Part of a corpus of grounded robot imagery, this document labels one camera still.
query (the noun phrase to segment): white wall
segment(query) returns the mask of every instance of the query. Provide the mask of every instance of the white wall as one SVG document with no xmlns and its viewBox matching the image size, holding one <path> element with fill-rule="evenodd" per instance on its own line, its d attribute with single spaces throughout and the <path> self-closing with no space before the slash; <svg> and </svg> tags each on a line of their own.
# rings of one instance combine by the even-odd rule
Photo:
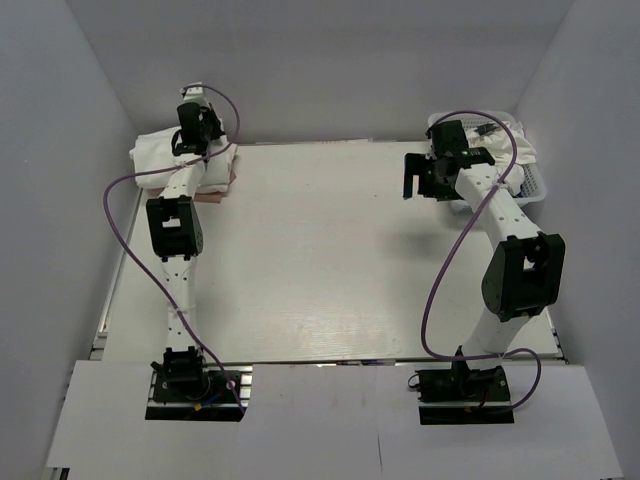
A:
<svg viewBox="0 0 640 480">
<path fill-rule="evenodd" d="M 140 130 L 175 124 L 177 89 L 203 80 L 254 142 L 421 139 L 429 113 L 512 110 L 571 0 L 68 3 Z"/>
<path fill-rule="evenodd" d="M 135 134 L 62 0 L 3 2 L 0 45 L 0 477 L 29 480 L 95 334 L 117 252 L 101 194 Z"/>
<path fill-rule="evenodd" d="M 534 214 L 567 243 L 562 345 L 640 479 L 640 3 L 576 1 L 516 113 L 549 188 Z"/>
</svg>

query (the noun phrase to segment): white cloth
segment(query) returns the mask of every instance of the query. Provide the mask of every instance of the white cloth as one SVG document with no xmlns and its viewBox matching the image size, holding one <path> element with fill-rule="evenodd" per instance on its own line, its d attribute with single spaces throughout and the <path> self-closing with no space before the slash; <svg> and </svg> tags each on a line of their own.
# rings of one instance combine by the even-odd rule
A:
<svg viewBox="0 0 640 480">
<path fill-rule="evenodd" d="M 176 157 L 171 153 L 171 138 L 179 127 L 167 128 L 148 135 L 140 135 L 129 157 L 133 160 L 136 173 L 172 167 L 176 165 Z M 219 148 L 227 145 L 227 137 L 220 138 Z M 200 181 L 198 193 L 226 192 L 229 188 L 229 177 L 233 165 L 233 157 L 237 146 L 232 145 L 225 153 L 209 160 L 207 171 Z M 197 155 L 180 155 L 179 160 L 189 161 Z M 140 188 L 164 188 L 173 172 L 158 173 L 136 177 Z"/>
<path fill-rule="evenodd" d="M 520 193 L 522 184 L 524 183 L 524 169 L 521 165 L 529 165 L 536 162 L 536 150 L 524 137 L 524 130 L 522 124 L 517 123 L 513 125 L 511 122 L 504 122 L 513 137 L 516 140 L 516 146 L 518 147 L 518 156 L 516 158 L 516 164 L 513 166 L 511 172 L 505 179 L 505 184 L 509 189 L 509 192 L 514 197 Z M 475 132 L 475 128 L 465 130 L 469 146 L 472 148 L 484 147 L 496 161 L 496 180 L 502 172 L 507 168 L 507 165 L 511 163 L 513 151 L 511 149 L 511 141 L 509 137 L 501 128 L 495 132 L 491 132 L 487 135 L 479 136 Z"/>
</svg>

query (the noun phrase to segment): white table surface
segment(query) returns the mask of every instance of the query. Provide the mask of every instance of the white table surface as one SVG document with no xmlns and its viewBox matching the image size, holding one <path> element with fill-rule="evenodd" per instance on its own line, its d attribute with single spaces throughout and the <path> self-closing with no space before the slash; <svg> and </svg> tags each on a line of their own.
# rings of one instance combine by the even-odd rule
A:
<svg viewBox="0 0 640 480">
<path fill-rule="evenodd" d="M 514 398 L 535 367 L 505 367 Z M 151 367 L 78 362 L 47 466 L 69 480 L 621 476 L 583 367 L 545 366 L 511 425 L 422 426 L 406 367 L 258 365 L 245 418 L 145 421 Z"/>
<path fill-rule="evenodd" d="M 424 143 L 243 146 L 221 205 L 197 204 L 205 246 L 197 271 L 203 340 L 225 362 L 425 358 L 428 291 L 467 217 L 402 199 L 403 158 Z M 131 247 L 157 274 L 141 202 Z M 474 328 L 491 259 L 476 227 L 436 297 L 428 328 L 452 354 Z M 105 360 L 157 360 L 167 302 L 126 259 L 108 313 Z M 557 354 L 546 311 L 512 346 Z"/>
</svg>

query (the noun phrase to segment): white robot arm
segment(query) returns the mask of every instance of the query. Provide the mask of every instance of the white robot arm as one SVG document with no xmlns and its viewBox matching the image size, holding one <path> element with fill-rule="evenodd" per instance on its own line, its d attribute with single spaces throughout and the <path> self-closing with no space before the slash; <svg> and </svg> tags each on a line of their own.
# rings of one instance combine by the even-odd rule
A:
<svg viewBox="0 0 640 480">
<path fill-rule="evenodd" d="M 475 212 L 493 187 L 497 177 L 496 168 L 488 164 L 463 169 L 458 174 L 456 192 Z M 495 193 L 482 211 L 479 221 L 489 236 L 494 251 L 498 249 L 501 242 L 509 238 L 535 239 L 541 233 L 540 228 L 529 220 L 504 188 Z M 525 260 L 522 269 L 527 268 L 528 264 L 529 262 Z M 485 306 L 471 337 L 462 345 L 462 354 L 464 356 L 503 354 L 509 349 L 509 345 L 529 318 L 528 315 L 522 315 L 511 318 L 507 322 L 501 322 L 500 318 Z M 471 370 L 488 370 L 499 366 L 500 363 L 499 358 L 467 361 Z"/>
<path fill-rule="evenodd" d="M 183 92 L 178 107 L 181 129 L 172 139 L 176 165 L 185 165 L 171 176 L 156 199 L 147 202 L 147 218 L 153 249 L 162 260 L 164 280 L 189 327 L 199 336 L 196 322 L 195 273 L 203 235 L 193 198 L 208 162 L 188 164 L 227 145 L 222 123 L 199 86 Z M 187 351 L 199 347 L 185 330 L 172 305 L 168 306 L 167 348 Z"/>
<path fill-rule="evenodd" d="M 405 156 L 404 198 L 413 195 L 417 176 L 418 194 L 463 198 L 477 211 L 499 178 L 495 160 L 485 148 L 469 148 L 459 120 L 438 123 L 427 135 L 432 139 L 430 154 Z M 506 385 L 501 356 L 529 319 L 558 297 L 565 250 L 559 235 L 543 233 L 503 188 L 478 220 L 494 250 L 482 280 L 485 307 L 473 333 L 458 348 L 451 371 L 442 378 L 439 373 L 421 375 L 421 383 L 431 379 L 423 399 L 477 400 L 496 383 Z"/>
</svg>

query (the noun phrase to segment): black clamp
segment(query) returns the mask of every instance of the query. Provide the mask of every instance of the black clamp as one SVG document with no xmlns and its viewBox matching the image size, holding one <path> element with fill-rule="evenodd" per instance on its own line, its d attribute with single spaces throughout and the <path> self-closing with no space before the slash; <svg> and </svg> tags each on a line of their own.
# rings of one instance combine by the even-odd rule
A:
<svg viewBox="0 0 640 480">
<path fill-rule="evenodd" d="M 432 141 L 435 158 L 424 154 L 407 153 L 404 157 L 404 185 L 402 196 L 413 196 L 413 177 L 418 177 L 418 195 L 441 200 L 459 200 L 456 181 L 460 169 L 495 160 L 486 148 L 469 148 L 460 120 L 438 123 L 426 132 Z"/>
</svg>

